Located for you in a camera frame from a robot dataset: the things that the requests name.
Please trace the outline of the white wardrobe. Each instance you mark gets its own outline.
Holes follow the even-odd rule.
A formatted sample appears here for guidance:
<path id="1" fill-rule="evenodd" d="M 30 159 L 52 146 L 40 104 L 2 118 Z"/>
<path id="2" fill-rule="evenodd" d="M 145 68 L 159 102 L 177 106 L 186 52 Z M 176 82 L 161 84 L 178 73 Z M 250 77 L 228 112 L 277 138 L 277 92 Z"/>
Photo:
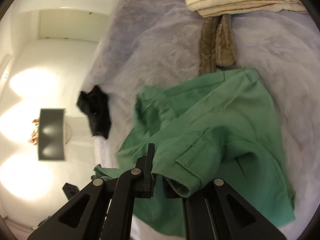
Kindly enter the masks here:
<path id="1" fill-rule="evenodd" d="M 98 43 L 116 0 L 21 0 L 18 11 L 35 15 L 38 39 Z"/>

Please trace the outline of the red flower decoration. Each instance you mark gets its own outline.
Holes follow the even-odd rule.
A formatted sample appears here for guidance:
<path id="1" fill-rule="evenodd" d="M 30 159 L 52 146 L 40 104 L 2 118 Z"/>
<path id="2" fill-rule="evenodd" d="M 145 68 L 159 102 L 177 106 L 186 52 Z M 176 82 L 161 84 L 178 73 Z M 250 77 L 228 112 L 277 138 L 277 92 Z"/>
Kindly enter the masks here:
<path id="1" fill-rule="evenodd" d="M 33 132 L 31 134 L 31 137 L 29 139 L 29 143 L 33 144 L 33 145 L 37 145 L 38 144 L 38 140 L 39 140 L 39 125 L 40 125 L 40 119 L 36 118 L 32 121 L 33 125 L 34 125 L 34 129 Z"/>

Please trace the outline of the lavender plush bed blanket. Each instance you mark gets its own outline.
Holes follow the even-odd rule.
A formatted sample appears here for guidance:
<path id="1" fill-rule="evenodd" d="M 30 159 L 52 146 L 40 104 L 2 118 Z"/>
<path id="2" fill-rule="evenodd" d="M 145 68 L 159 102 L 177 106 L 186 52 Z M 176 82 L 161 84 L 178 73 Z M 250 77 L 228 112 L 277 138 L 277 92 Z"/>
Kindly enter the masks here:
<path id="1" fill-rule="evenodd" d="M 184 0 L 117 0 L 82 85 L 86 92 L 99 85 L 109 97 L 112 126 L 108 139 L 94 140 L 97 163 L 117 166 L 142 87 L 197 76 L 202 25 Z M 289 11 L 236 15 L 232 31 L 236 66 L 259 73 L 278 109 L 296 192 L 296 220 L 282 233 L 297 239 L 319 206 L 319 31 L 308 14 Z"/>

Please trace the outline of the black folded garment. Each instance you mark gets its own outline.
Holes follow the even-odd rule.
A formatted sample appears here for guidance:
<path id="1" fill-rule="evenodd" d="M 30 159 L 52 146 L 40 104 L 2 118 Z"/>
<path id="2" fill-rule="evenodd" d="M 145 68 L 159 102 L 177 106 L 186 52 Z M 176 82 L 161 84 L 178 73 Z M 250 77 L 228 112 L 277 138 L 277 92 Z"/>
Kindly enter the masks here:
<path id="1" fill-rule="evenodd" d="M 108 95 L 95 85 L 88 93 L 80 92 L 76 105 L 87 115 L 92 136 L 101 136 L 107 140 L 111 128 Z"/>

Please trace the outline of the brown knitted scarf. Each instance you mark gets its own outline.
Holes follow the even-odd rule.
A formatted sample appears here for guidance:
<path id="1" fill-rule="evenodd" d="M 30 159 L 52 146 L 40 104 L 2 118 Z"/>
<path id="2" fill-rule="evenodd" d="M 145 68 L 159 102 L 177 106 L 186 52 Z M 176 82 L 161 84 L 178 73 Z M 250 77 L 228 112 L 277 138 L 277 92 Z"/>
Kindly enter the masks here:
<path id="1" fill-rule="evenodd" d="M 199 76 L 236 63 L 231 21 L 229 14 L 204 20 L 199 41 Z"/>

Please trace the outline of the wall-mounted dark television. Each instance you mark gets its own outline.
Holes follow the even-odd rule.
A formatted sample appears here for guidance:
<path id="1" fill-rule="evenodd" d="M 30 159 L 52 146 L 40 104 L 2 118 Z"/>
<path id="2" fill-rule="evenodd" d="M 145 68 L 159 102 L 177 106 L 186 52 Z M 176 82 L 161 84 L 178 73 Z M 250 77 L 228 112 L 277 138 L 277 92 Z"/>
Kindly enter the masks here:
<path id="1" fill-rule="evenodd" d="M 65 109 L 40 110 L 37 153 L 39 161 L 65 160 Z"/>

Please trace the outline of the green trousers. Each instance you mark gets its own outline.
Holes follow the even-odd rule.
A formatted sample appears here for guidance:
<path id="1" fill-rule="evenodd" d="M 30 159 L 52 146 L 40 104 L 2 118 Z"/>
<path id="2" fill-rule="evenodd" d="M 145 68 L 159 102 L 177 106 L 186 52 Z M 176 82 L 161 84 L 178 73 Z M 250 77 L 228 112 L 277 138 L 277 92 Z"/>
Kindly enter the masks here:
<path id="1" fill-rule="evenodd" d="M 153 230 L 185 236 L 182 202 L 165 198 L 162 179 L 189 197 L 219 177 L 273 225 L 295 219 L 277 112 L 255 70 L 219 71 L 164 90 L 142 88 L 133 129 L 116 153 L 119 167 L 97 166 L 94 177 L 117 178 L 150 143 L 156 146 L 154 195 L 137 199 L 133 213 Z"/>

